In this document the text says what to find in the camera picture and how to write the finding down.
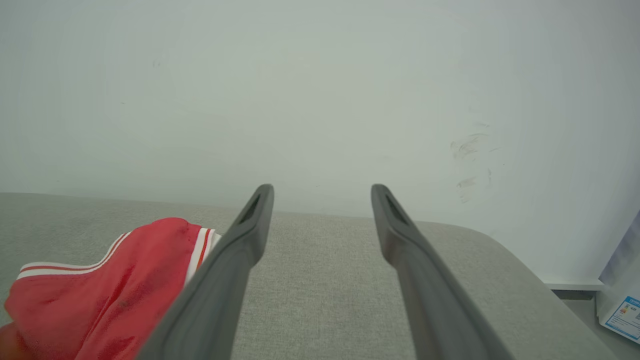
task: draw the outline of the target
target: red shorts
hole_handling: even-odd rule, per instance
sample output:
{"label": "red shorts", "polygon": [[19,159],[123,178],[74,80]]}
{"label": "red shorts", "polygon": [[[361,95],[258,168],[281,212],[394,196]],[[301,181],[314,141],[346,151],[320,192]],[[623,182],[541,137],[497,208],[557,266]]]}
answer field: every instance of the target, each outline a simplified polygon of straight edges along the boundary
{"label": "red shorts", "polygon": [[120,235],[94,265],[24,265],[0,359],[133,359],[219,239],[166,218]]}

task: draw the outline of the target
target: white stripe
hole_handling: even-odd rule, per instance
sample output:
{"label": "white stripe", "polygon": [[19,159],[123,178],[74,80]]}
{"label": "white stripe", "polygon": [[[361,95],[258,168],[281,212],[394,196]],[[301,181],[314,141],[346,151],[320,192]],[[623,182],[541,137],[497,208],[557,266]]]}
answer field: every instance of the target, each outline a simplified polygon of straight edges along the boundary
{"label": "white stripe", "polygon": [[104,257],[100,261],[98,261],[97,263],[95,263],[93,265],[69,265],[69,264],[48,263],[48,262],[45,262],[45,261],[39,261],[39,262],[28,263],[28,264],[24,265],[23,267],[20,268],[20,271],[23,271],[25,268],[30,268],[32,266],[64,266],[66,268],[72,268],[72,269],[84,269],[84,268],[90,268],[90,267],[99,265],[101,262],[103,262],[107,258],[107,256],[111,252],[111,249],[113,249],[113,247],[116,246],[116,244],[118,243],[118,240],[120,240],[120,238],[122,238],[124,240],[124,238],[122,237],[123,235],[124,234],[121,234],[120,236],[118,236],[116,238],[116,240],[111,244],[111,246],[109,247],[107,252],[104,254]]}
{"label": "white stripe", "polygon": [[222,235],[218,233],[213,234],[213,241],[211,242],[211,247],[209,248],[205,256],[208,256],[211,250],[213,250],[213,247],[216,246],[218,242],[220,242],[220,238],[222,238]]}
{"label": "white stripe", "polygon": [[196,238],[196,244],[191,252],[191,259],[189,260],[189,266],[187,267],[187,276],[184,279],[184,284],[187,285],[189,280],[193,277],[193,274],[198,270],[198,260],[200,260],[200,253],[202,253],[202,245],[204,245],[204,236],[207,234],[207,230],[204,227],[200,228],[198,237]]}
{"label": "white stripe", "polygon": [[214,241],[216,241],[216,231],[212,229],[209,232],[209,238],[207,239],[207,247],[204,249],[204,257],[202,258],[202,262],[204,262],[204,260],[207,258],[207,255],[209,255],[209,252],[211,251],[211,249],[213,249]]}
{"label": "white stripe", "polygon": [[101,268],[104,264],[106,264],[107,261],[109,261],[109,259],[111,259],[113,254],[115,254],[117,248],[120,246],[120,244],[130,234],[131,234],[131,232],[129,231],[122,238],[118,237],[118,239],[120,241],[116,241],[114,244],[112,244],[112,246],[107,251],[107,255],[105,255],[104,258],[102,258],[102,260],[100,260],[98,263],[96,263],[94,265],[77,266],[77,265],[68,265],[68,264],[59,264],[59,263],[30,263],[30,264],[24,265],[22,267],[24,269],[26,267],[31,267],[31,266],[64,266],[66,268],[74,268],[74,269],[82,269],[82,268],[84,268],[84,270],[62,270],[62,269],[46,269],[46,268],[44,268],[44,269],[32,269],[32,270],[26,270],[26,271],[21,272],[18,275],[18,278],[16,280],[22,279],[23,277],[36,276],[36,275],[72,275],[72,274],[78,275],[78,274],[87,274],[89,272],[96,271],[99,268]]}

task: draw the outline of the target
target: red fabric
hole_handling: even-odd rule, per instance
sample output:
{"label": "red fabric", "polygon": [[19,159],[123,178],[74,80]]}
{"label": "red fabric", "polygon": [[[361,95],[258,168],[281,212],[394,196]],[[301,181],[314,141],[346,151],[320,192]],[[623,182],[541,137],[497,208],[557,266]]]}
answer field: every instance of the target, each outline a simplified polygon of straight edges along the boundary
{"label": "red fabric", "polygon": [[[19,278],[4,304],[14,321],[5,339],[24,339],[35,359],[134,358],[183,289],[192,252],[198,260],[204,252],[195,249],[200,230],[183,219],[158,220],[131,232],[87,274]],[[2,347],[0,357],[9,348]]]}

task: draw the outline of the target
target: baseboard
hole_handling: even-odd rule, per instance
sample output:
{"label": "baseboard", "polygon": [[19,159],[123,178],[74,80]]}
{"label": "baseboard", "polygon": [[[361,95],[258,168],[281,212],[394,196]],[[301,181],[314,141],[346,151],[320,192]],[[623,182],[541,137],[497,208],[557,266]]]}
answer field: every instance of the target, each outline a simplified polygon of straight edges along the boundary
{"label": "baseboard", "polygon": [[542,282],[551,290],[585,290],[600,291],[604,290],[604,284],[598,279],[585,279],[581,281],[567,281],[559,279],[541,278]]}

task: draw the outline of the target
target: scuff mark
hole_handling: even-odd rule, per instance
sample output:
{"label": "scuff mark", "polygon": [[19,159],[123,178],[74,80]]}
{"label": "scuff mark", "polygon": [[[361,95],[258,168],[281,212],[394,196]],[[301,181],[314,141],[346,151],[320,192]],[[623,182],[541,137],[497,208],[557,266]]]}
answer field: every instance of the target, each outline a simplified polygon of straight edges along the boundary
{"label": "scuff mark", "polygon": [[460,202],[463,204],[471,200],[471,195],[473,193],[474,186],[476,185],[476,177],[468,177],[462,181],[460,181],[456,187],[458,188],[456,191],[458,196],[460,197]]}
{"label": "scuff mark", "polygon": [[467,136],[464,139],[451,142],[451,152],[456,160],[464,160],[469,155],[478,152],[477,146],[481,139],[489,137],[488,134],[476,133]]}

